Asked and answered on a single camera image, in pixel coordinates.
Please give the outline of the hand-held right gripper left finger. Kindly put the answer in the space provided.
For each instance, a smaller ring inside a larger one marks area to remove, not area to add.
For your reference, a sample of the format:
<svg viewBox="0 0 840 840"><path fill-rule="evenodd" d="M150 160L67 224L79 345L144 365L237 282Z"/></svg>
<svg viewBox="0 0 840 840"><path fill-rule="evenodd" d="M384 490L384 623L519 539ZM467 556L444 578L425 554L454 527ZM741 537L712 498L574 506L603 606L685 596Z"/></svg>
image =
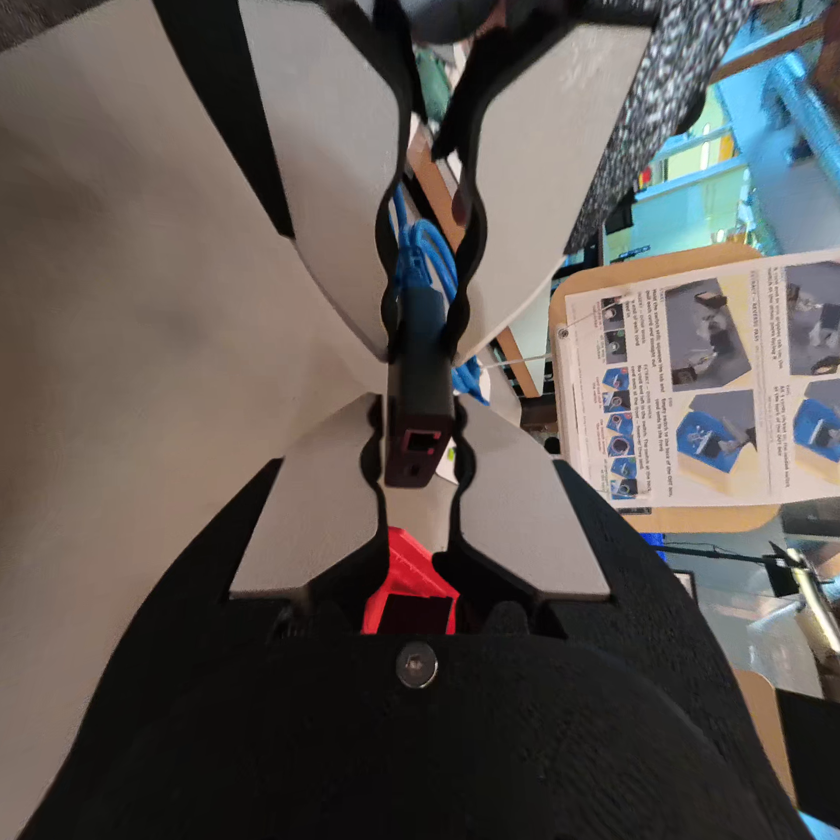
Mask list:
<svg viewBox="0 0 840 840"><path fill-rule="evenodd" d="M232 599L363 600L384 581L381 437L382 399L365 393L289 448L234 574Z"/></svg>

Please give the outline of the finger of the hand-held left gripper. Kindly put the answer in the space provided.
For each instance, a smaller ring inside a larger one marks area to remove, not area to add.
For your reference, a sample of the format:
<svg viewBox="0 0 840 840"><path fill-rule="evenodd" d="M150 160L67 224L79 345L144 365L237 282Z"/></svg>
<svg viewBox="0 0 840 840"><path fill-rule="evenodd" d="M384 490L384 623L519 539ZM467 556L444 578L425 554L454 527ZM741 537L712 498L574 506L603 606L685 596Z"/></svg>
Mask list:
<svg viewBox="0 0 840 840"><path fill-rule="evenodd" d="M396 241L389 202L406 162L411 45L395 3L239 3L293 244L343 322L387 358Z"/></svg>
<svg viewBox="0 0 840 840"><path fill-rule="evenodd" d="M457 151L470 210L445 339L455 364L548 288L652 29L568 23L523 35L495 28L473 43L434 147Z"/></svg>

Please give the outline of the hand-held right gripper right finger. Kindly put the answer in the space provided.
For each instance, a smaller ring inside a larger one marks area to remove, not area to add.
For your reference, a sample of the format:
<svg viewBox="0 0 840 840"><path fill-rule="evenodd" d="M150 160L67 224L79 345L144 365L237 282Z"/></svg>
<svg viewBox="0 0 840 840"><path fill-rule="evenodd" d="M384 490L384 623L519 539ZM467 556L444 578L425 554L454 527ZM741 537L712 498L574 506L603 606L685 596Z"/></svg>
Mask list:
<svg viewBox="0 0 840 840"><path fill-rule="evenodd" d="M458 400L449 581L474 601L606 601L611 594L551 457L472 397Z"/></svg>

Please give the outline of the black network adapter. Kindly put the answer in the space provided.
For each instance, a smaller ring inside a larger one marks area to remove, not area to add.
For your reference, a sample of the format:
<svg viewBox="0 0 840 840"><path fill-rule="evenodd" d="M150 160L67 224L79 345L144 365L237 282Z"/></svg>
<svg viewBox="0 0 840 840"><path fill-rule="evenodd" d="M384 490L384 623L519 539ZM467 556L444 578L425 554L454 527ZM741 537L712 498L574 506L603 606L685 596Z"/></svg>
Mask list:
<svg viewBox="0 0 840 840"><path fill-rule="evenodd" d="M455 425L451 365L442 341L445 299L432 286L397 298L395 349L385 400L384 484L422 489L433 478Z"/></svg>

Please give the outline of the white desk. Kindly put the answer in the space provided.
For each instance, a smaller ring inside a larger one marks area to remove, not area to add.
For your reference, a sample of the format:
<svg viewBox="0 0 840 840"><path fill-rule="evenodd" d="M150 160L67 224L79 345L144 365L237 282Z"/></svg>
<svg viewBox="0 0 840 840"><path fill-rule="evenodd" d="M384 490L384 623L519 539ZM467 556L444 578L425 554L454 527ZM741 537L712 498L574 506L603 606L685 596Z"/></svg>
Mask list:
<svg viewBox="0 0 840 840"><path fill-rule="evenodd" d="M187 544L385 367L281 238L152 2L2 53L2 838Z"/></svg>

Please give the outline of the red bin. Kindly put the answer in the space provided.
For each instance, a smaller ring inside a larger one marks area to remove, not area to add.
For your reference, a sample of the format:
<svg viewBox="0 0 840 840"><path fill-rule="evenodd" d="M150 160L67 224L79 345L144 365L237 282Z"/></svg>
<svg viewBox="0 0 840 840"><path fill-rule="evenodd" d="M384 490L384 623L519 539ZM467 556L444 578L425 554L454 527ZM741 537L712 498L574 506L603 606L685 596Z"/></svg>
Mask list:
<svg viewBox="0 0 840 840"><path fill-rule="evenodd" d="M362 634L455 634L459 594L433 555L402 528L388 528L388 543L388 572L365 604Z"/></svg>

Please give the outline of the wooden display board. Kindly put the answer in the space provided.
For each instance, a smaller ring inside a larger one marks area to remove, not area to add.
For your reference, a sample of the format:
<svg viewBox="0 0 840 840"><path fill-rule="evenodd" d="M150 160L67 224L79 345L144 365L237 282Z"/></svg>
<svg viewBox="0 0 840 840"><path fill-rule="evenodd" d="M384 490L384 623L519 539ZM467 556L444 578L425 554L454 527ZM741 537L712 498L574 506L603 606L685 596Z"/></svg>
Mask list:
<svg viewBox="0 0 840 840"><path fill-rule="evenodd" d="M761 258L754 248L747 245L726 243L702 248L682 250L668 255L657 255L585 269L560 284L552 294L549 304L549 340L555 381L555 410L557 414L560 456L571 463L578 445L574 417L574 400L565 391L569 387L568 365L562 356L561 332L568 329L566 298L581 293L596 292L603 295L606 289L620 287L633 291L648 280L699 272L710 277L721 267L738 263L762 261L781 266L800 265L806 262L838 261L838 248L825 248L797 255ZM649 513L626 514L625 520L638 532L664 533L739 533L758 530L766 526L779 513L781 506L725 507L652 507Z"/></svg>

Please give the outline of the printed instruction sheet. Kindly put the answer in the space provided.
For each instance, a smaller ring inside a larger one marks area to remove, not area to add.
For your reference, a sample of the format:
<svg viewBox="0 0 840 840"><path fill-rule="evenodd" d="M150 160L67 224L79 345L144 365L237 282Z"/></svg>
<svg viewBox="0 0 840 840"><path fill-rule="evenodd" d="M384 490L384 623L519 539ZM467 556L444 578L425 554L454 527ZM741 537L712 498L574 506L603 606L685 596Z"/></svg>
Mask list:
<svg viewBox="0 0 840 840"><path fill-rule="evenodd" d="M616 509L837 497L839 257L566 298L572 467Z"/></svg>

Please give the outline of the black tripod stand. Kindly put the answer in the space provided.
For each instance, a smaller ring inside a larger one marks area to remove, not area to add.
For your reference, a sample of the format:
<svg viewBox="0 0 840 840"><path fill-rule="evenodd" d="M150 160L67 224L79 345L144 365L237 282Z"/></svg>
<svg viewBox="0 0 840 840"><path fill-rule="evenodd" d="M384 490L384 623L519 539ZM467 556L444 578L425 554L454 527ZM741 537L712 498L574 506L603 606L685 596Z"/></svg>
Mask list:
<svg viewBox="0 0 840 840"><path fill-rule="evenodd" d="M662 555L675 553L686 557L707 560L725 560L742 564L753 564L764 568L773 596L786 597L804 594L803 582L808 579L817 590L838 582L838 574L824 576L800 551L783 549L770 542L770 552L761 555L749 555L721 549L714 543L702 543L700 547L688 542L663 542L654 548Z"/></svg>

